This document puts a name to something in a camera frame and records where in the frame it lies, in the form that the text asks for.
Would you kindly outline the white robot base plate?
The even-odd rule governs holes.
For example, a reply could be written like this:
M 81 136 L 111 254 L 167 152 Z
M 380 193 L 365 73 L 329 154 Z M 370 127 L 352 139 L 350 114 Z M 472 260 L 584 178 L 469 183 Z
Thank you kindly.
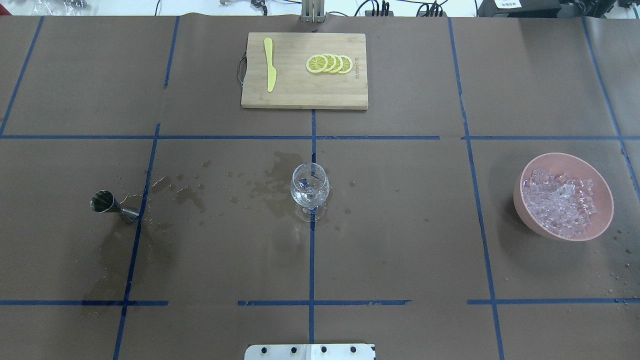
M 245 350 L 245 360 L 375 360 L 374 344 L 254 344 Z

